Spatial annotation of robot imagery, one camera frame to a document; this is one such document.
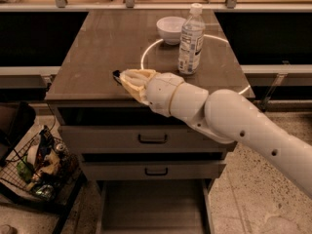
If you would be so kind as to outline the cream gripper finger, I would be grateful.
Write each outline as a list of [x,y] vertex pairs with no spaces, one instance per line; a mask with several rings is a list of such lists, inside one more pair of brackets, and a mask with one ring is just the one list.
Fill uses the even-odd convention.
[[148,104],[146,96],[146,83],[142,80],[123,80],[122,85],[125,90],[139,103]]
[[156,74],[154,69],[127,69],[121,72],[120,81],[124,87],[145,87]]

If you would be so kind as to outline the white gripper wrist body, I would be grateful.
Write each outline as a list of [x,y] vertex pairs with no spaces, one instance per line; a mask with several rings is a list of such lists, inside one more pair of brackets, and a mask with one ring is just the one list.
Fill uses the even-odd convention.
[[158,114],[170,117],[170,103],[177,87],[184,79],[173,73],[155,75],[147,84],[146,98],[150,109]]

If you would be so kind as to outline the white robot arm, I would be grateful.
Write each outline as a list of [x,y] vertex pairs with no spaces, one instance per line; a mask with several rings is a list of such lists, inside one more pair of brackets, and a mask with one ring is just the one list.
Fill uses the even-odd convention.
[[237,141],[253,149],[312,197],[312,145],[278,127],[240,94],[227,89],[209,93],[153,69],[127,69],[119,80],[153,112],[175,117],[219,143]]

